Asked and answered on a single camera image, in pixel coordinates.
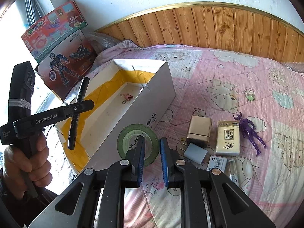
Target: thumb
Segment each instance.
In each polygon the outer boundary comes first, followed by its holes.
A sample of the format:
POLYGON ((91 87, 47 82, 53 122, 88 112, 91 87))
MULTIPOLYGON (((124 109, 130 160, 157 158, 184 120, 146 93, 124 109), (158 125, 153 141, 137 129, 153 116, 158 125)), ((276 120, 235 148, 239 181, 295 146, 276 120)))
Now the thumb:
POLYGON ((19 169, 25 172, 32 171, 31 161, 17 147, 8 146, 4 151, 4 160, 14 164, 19 169))

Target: black marker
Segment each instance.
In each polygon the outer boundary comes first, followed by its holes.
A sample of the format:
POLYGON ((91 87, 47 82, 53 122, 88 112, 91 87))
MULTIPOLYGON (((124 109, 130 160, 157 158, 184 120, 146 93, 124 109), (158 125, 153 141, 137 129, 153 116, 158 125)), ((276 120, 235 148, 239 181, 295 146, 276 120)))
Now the black marker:
MULTIPOLYGON (((89 77, 83 77, 77 95, 76 103, 82 102, 85 99, 85 95, 86 95, 85 93, 87 91, 89 81, 90 81, 89 77)), ((75 148, 79 115, 80 114, 77 114, 72 117, 71 128, 69 130, 69 138, 67 142, 67 148, 70 150, 74 150, 75 148)))

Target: purple toy figure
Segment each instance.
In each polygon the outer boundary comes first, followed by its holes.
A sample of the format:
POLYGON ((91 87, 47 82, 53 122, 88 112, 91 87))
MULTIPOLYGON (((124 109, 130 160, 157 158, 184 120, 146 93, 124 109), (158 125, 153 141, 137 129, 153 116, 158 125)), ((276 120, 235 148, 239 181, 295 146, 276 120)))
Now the purple toy figure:
POLYGON ((235 120, 239 120, 240 121, 239 122, 240 131, 241 131, 243 137, 244 138, 246 138, 246 136, 248 137, 248 139, 250 140, 251 144, 254 146, 254 148, 257 151, 256 156, 258 156, 261 153, 261 151, 259 150, 259 147, 257 146, 257 144, 254 142, 253 137, 257 138, 262 143, 262 145, 264 146, 264 148, 266 148, 266 144, 263 141, 263 139, 260 136, 258 136, 257 133, 254 131, 255 130, 255 126, 254 126, 253 122, 250 121, 247 118, 242 119, 242 113, 241 112, 239 112, 239 114, 237 114, 237 117, 233 116, 233 118, 235 120))

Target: roll of tape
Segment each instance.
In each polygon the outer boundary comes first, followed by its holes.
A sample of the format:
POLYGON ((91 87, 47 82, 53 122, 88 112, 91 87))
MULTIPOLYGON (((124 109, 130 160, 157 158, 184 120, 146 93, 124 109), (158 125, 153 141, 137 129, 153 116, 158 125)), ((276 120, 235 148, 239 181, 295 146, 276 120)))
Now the roll of tape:
POLYGON ((143 136, 146 140, 145 161, 146 167, 153 163, 159 152, 159 140, 151 128, 142 124, 131 124, 125 127, 117 139, 117 151, 124 159, 128 150, 136 148, 138 137, 143 136))

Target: wooden headboard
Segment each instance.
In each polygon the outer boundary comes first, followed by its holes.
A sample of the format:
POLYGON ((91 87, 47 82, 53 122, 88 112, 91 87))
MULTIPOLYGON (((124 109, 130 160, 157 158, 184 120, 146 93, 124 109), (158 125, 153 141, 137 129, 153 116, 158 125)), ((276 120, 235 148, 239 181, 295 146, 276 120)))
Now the wooden headboard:
POLYGON ((304 62, 304 34, 251 7, 229 3, 179 3, 148 9, 115 21, 98 32, 130 39, 140 47, 183 44, 304 62))

